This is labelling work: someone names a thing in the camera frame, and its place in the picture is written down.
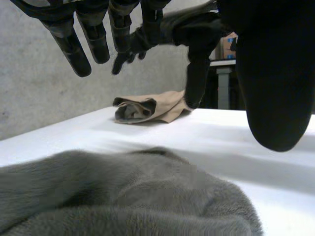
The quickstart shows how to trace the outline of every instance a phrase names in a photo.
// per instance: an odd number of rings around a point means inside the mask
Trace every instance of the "beige cloth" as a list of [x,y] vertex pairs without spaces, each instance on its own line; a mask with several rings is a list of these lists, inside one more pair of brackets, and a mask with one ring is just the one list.
[[116,97],[118,107],[115,119],[118,123],[140,123],[148,120],[175,120],[184,110],[191,111],[184,101],[184,91],[168,91],[162,94]]

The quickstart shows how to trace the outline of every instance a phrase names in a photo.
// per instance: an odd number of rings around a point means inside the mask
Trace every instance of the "white table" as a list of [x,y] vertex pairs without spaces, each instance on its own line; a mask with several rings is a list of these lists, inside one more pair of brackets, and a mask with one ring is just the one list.
[[105,108],[0,142],[0,166],[66,149],[120,152],[164,146],[238,184],[266,236],[315,235],[315,116],[290,152],[260,146],[242,111],[196,110],[171,124],[121,125]]

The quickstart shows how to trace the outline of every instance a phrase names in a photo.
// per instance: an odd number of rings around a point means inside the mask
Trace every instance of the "folded cloth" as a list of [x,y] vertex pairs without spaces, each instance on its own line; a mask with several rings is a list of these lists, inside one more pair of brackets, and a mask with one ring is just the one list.
[[172,152],[66,151],[0,168],[1,236],[260,236],[249,199]]
[[140,123],[148,120],[175,120],[184,110],[191,111],[184,101],[184,91],[168,91],[162,94],[116,97],[118,107],[115,119],[118,123]]

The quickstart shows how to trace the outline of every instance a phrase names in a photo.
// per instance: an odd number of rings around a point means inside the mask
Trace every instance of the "black glove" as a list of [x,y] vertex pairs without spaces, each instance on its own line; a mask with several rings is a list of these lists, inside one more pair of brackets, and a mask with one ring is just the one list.
[[269,149],[292,149],[315,100],[315,1],[218,4],[222,22],[239,35],[236,70],[253,135]]
[[123,64],[132,63],[138,54],[138,58],[143,60],[146,56],[147,50],[153,47],[150,45],[146,36],[143,33],[143,28],[138,28],[130,35],[130,50],[125,53],[118,53],[114,61],[112,73],[118,75],[123,67]]

